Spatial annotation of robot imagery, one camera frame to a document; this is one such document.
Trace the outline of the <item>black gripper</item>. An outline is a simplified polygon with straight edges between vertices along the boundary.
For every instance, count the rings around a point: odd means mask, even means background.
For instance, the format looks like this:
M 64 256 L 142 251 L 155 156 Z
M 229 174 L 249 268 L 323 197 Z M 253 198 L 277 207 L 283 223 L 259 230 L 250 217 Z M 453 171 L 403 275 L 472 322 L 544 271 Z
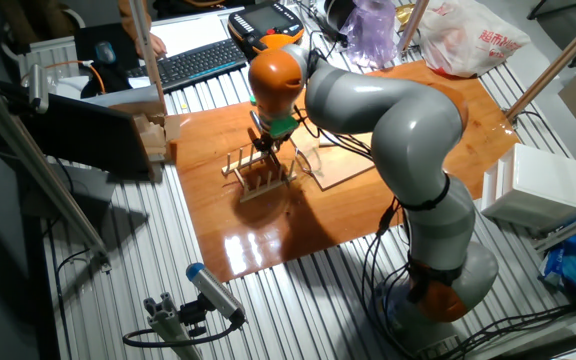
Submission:
M 267 155 L 269 152 L 272 155 L 277 155 L 281 150 L 281 144 L 287 139 L 287 135 L 280 138 L 272 138 L 268 133 L 262 133 L 259 138 L 253 141 L 253 145 L 256 151 L 263 155 Z

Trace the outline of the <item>person's bare hand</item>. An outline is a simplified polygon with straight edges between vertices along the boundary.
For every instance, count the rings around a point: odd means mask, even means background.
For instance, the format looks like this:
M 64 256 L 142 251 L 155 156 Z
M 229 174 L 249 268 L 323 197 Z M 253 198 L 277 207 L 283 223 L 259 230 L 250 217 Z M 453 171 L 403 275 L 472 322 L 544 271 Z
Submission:
M 156 59 L 161 59 L 166 56 L 167 49 L 164 42 L 154 34 L 150 34 L 150 41 L 153 50 L 154 57 Z M 138 41 L 135 41 L 136 53 L 139 58 L 144 58 L 142 47 Z

